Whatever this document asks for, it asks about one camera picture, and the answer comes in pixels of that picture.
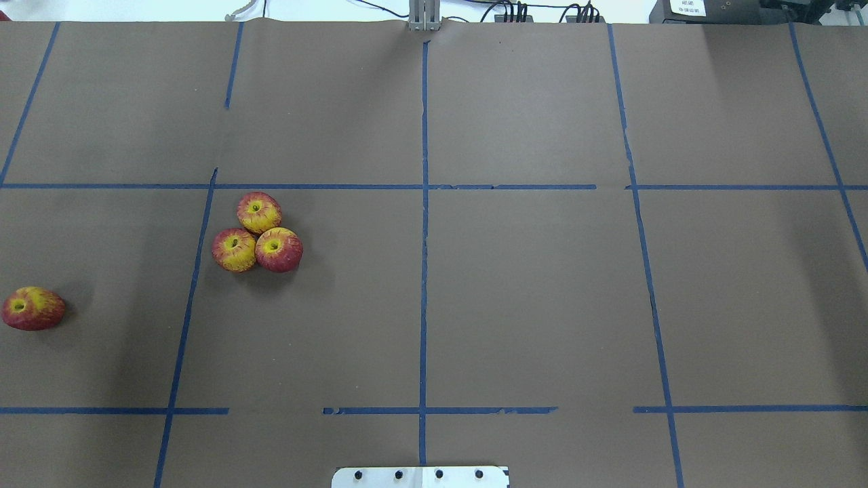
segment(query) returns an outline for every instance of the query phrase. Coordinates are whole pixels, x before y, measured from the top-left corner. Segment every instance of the white cable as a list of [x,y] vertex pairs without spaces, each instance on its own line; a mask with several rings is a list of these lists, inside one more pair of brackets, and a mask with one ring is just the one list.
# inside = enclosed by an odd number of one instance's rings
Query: white cable
[[232,12],[231,14],[228,14],[227,16],[223,17],[223,19],[227,22],[232,22],[233,20],[235,20],[235,18],[240,13],[245,12],[247,10],[250,10],[250,8],[253,7],[253,5],[255,3],[256,3],[256,0],[250,0],[250,2],[247,3],[247,5],[241,7],[240,9],[236,10],[235,12]]

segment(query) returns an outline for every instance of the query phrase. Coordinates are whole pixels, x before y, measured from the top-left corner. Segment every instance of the red and yellow apple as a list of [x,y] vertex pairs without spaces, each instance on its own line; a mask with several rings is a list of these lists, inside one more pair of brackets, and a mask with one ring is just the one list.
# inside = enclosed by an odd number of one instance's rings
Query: red and yellow apple
[[265,231],[256,241],[256,261],[269,271],[285,273],[299,267],[304,250],[293,231],[276,227]]
[[40,287],[18,288],[3,303],[3,322],[23,331],[38,331],[56,326],[66,312],[57,293]]
[[214,237],[211,255],[223,269],[242,273],[256,264],[256,238],[243,228],[228,228]]
[[241,197],[235,213],[241,225],[254,234],[276,228],[283,220],[278,202],[271,195],[262,192],[250,192]]

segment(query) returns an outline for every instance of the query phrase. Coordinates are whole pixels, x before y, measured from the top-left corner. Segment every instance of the table surface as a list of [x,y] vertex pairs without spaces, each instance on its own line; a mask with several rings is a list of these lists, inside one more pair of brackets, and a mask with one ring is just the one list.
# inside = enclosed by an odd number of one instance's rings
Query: table surface
[[3,23],[0,485],[868,485],[865,32]]

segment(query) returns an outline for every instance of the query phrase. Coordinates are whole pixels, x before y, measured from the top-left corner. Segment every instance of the metal clamp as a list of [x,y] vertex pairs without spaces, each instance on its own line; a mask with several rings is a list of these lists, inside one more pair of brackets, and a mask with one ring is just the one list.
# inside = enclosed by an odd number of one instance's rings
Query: metal clamp
[[410,30],[440,30],[440,0],[410,0]]

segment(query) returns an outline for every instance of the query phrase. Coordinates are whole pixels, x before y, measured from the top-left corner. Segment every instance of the black box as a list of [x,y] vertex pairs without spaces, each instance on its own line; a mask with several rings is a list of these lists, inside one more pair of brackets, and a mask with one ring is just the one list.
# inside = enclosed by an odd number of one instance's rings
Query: black box
[[[677,9],[698,10],[704,7],[705,16],[685,15]],[[759,25],[758,0],[657,0],[648,23],[736,23]]]

